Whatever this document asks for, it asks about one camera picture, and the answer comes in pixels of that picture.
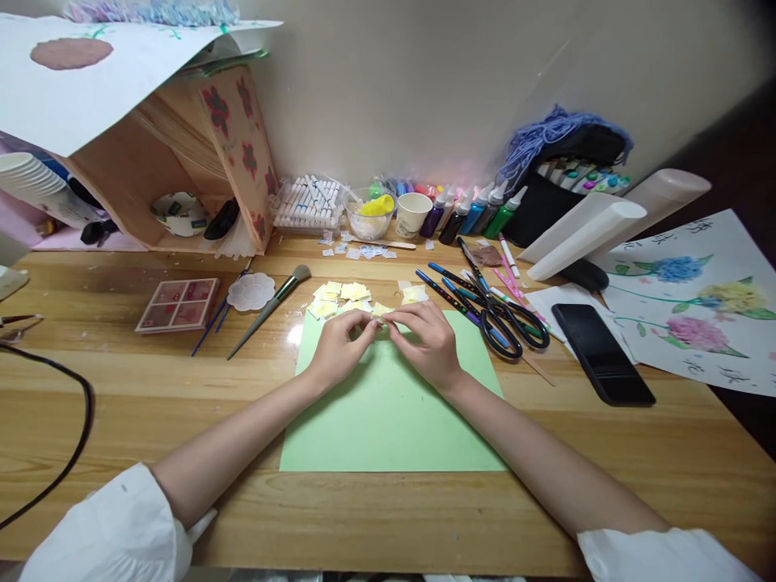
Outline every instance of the phone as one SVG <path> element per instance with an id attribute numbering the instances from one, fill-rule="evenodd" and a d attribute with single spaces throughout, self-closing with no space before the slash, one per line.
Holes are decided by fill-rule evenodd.
<path id="1" fill-rule="evenodd" d="M 610 406 L 648 407 L 655 403 L 649 386 L 595 307 L 559 303 L 552 306 L 552 313 L 601 400 Z"/>

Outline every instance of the wooden desk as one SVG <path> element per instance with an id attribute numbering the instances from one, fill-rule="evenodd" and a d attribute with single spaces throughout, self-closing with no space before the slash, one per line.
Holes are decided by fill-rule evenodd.
<path id="1" fill-rule="evenodd" d="M 217 276 L 221 296 L 244 261 L 163 253 L 35 253 L 31 283 L 0 308 L 46 321 L 20 347 L 51 357 L 95 387 L 95 426 L 70 477 L 0 531 L 0 559 L 25 559 L 67 509 L 136 462 L 165 453 L 293 376 L 303 306 L 329 279 L 358 280 L 397 306 L 397 280 L 417 280 L 429 260 L 457 272 L 457 248 L 399 250 L 397 259 L 322 257 L 315 241 L 272 240 L 254 269 L 277 284 L 300 262 L 304 283 L 231 361 L 226 354 L 254 315 L 232 310 L 195 358 L 200 332 L 133 329 L 160 280 Z M 490 270 L 487 279 L 496 282 Z M 531 289 L 541 284 L 531 283 Z M 441 302 L 435 293 L 433 301 Z M 576 447 L 683 528 L 711 531 L 767 575 L 776 545 L 776 466 L 711 391 L 645 366 L 657 397 L 649 409 L 612 408 L 553 341 L 537 356 L 554 388 L 525 362 L 494 358 L 505 398 Z M 80 434 L 81 389 L 62 374 L 0 354 L 0 515 L 10 515 L 56 476 Z M 195 563 L 224 567 L 573 576 L 576 544 L 509 473 L 279 473 L 282 437 L 219 503 Z"/>

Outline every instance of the makeup brush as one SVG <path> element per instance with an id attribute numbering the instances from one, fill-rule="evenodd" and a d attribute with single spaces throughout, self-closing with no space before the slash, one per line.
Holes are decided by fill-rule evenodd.
<path id="1" fill-rule="evenodd" d="M 248 339 L 253 335 L 253 332 L 259 329 L 259 326 L 261 326 L 261 324 L 267 320 L 275 308 L 278 307 L 288 297 L 288 295 L 297 287 L 297 285 L 299 285 L 305 279 L 309 278 L 310 268 L 308 268 L 307 265 L 299 265 L 296 267 L 293 270 L 293 275 L 286 279 L 285 283 L 280 287 L 280 289 L 277 290 L 277 293 L 275 293 L 275 297 L 270 299 L 269 303 L 264 306 L 261 315 L 253 322 L 251 327 L 248 328 L 248 331 L 245 332 L 245 335 L 237 343 L 237 345 L 234 346 L 234 349 L 229 354 L 229 356 L 226 357 L 226 359 L 231 360 L 232 356 L 236 354 L 237 351 L 243 346 L 243 344 L 248 341 Z"/>

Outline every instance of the black cable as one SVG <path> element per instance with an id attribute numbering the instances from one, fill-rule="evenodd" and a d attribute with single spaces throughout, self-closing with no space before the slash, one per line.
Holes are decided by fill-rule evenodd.
<path id="1" fill-rule="evenodd" d="M 83 388 L 83 398 L 86 401 L 86 414 L 83 420 L 83 430 L 81 431 L 81 438 L 78 440 L 78 445 L 76 445 L 75 451 L 73 452 L 73 455 L 70 457 L 70 460 L 67 462 L 67 465 L 65 465 L 65 468 L 62 470 L 59 476 L 56 479 L 54 479 L 52 483 L 48 487 L 46 487 L 41 493 L 39 493 L 34 500 L 30 501 L 27 505 L 22 507 L 19 511 L 14 513 L 12 516 L 3 520 L 2 523 L 0 523 L 0 529 L 3 529 L 7 525 L 19 519 L 30 509 L 35 507 L 46 495 L 51 493 L 51 491 L 53 491 L 57 487 L 57 485 L 59 485 L 62 481 L 64 481 L 65 477 L 67 477 L 70 470 L 73 469 L 73 466 L 78 461 L 78 458 L 81 457 L 81 452 L 83 452 L 83 448 L 86 446 L 86 441 L 89 440 L 89 433 L 91 432 L 91 425 L 94 420 L 94 413 L 95 413 L 95 392 L 94 392 L 94 389 L 92 389 L 91 384 L 83 376 L 81 376 L 80 374 L 76 374 L 73 370 L 66 368 L 62 364 L 58 364 L 54 360 L 49 360 L 48 358 L 35 356 L 34 354 L 25 352 L 24 350 L 20 350 L 18 348 L 12 348 L 11 346 L 6 344 L 0 344 L 0 349 L 4 349 L 7 352 L 14 353 L 17 356 L 25 357 L 28 360 L 50 365 L 52 368 L 59 370 L 60 372 L 62 372 L 67 376 L 70 376 L 76 382 L 81 384 L 81 387 Z"/>

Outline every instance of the brown circle drawing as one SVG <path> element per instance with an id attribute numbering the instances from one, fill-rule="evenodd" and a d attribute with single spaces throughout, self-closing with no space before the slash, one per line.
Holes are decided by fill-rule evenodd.
<path id="1" fill-rule="evenodd" d="M 30 58 L 51 70 L 70 70 L 96 65 L 112 52 L 104 40 L 63 38 L 38 43 Z"/>

